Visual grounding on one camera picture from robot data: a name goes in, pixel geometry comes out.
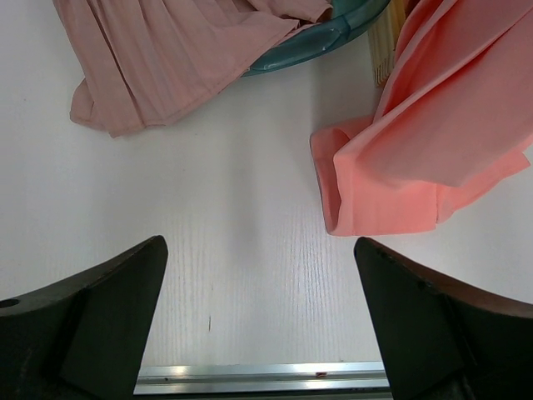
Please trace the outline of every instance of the mauve fabric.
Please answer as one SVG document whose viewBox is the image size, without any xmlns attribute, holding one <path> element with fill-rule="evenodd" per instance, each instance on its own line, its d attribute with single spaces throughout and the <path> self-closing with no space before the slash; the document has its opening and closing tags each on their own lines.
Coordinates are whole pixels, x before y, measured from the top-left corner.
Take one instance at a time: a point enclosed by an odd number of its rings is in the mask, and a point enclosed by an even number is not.
<svg viewBox="0 0 533 400">
<path fill-rule="evenodd" d="M 112 136 L 174 123 L 330 0 L 53 0 L 85 79 L 71 119 Z"/>
<path fill-rule="evenodd" d="M 434 229 L 530 164 L 533 2 L 421 0 L 376 115 L 311 136 L 326 229 Z"/>
</svg>

